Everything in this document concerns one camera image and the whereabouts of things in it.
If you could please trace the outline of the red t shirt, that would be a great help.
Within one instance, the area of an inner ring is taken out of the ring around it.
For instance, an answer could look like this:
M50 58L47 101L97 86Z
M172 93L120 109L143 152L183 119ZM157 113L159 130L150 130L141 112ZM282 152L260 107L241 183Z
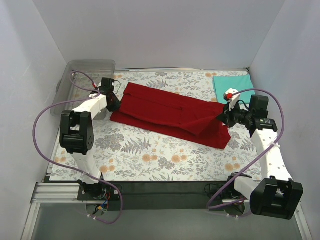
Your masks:
M216 149L231 140L217 117L223 104L129 83L110 120Z

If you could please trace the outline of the clear plastic bin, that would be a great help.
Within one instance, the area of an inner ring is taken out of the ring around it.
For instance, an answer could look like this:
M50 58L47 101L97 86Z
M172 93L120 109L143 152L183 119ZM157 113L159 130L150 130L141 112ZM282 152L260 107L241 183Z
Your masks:
M101 85L102 78L113 78L116 68L114 60L70 61L56 87L53 103L82 100L89 97L91 90Z

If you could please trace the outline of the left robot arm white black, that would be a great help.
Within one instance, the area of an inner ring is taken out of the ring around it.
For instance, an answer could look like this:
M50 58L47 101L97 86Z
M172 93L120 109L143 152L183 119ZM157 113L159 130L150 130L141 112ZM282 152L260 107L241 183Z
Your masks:
M103 77L97 87L99 96L93 92L90 100L86 100L73 110L64 110L60 118L60 146L71 154L77 167L83 171L82 180L77 182L84 193L95 200L103 199L107 191L98 181L102 174L92 152L95 141L93 119L106 111L112 113L120 108L121 102L114 89L115 80Z

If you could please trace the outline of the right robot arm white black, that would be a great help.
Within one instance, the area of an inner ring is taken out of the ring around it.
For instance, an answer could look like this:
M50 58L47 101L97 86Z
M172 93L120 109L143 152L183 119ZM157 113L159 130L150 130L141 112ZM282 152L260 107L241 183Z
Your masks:
M285 166L278 145L282 133L268 117L268 97L252 95L247 110L241 109L239 94L230 92L223 97L227 104L218 119L230 128L240 124L249 131L258 154L262 180L257 183L240 171L232 174L222 188L232 199L245 197L254 215L290 220L304 189L301 183L293 180Z

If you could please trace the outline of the floral table mat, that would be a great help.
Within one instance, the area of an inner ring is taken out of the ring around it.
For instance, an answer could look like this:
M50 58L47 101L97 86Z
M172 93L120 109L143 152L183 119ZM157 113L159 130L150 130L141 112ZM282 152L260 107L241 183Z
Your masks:
M113 78L118 98L129 83L207 102L221 97L215 80L241 80L237 90L250 88L246 71L127 71ZM110 116L93 121L93 157L107 181L225 181L257 157L242 125L229 130L226 148L215 149L112 122Z

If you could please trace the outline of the aluminium frame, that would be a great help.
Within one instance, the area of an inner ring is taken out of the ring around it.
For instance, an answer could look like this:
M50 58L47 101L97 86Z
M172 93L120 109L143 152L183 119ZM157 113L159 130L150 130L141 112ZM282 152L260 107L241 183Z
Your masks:
M225 211L206 209L118 210L99 212L108 225L88 217L98 203L79 201L79 184L35 186L24 240L310 240L300 206L291 220L249 214L249 203Z

